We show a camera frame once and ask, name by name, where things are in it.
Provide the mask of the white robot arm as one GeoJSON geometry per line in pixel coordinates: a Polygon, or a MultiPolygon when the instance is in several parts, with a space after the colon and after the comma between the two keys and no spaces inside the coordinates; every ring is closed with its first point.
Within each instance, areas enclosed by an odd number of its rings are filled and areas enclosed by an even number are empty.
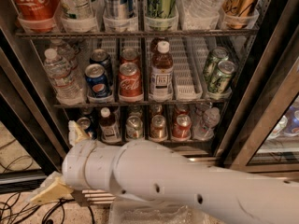
{"type": "Polygon", "coordinates": [[[190,161],[149,140],[110,146],[89,138],[74,121],[68,127],[72,148],[62,171],[34,191],[31,203],[103,190],[143,203],[185,204],[227,224],[299,224],[296,182],[190,161]]]}

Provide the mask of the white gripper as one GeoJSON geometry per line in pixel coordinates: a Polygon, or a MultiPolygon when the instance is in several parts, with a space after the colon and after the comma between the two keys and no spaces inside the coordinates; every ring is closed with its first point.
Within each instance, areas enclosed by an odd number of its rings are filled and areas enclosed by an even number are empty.
{"type": "Polygon", "coordinates": [[[63,174],[53,172],[49,175],[29,195],[29,203],[42,205],[59,201],[74,189],[109,191],[111,168],[120,147],[89,140],[90,136],[73,120],[68,122],[68,130],[68,141],[72,148],[63,161],[63,174]]]}

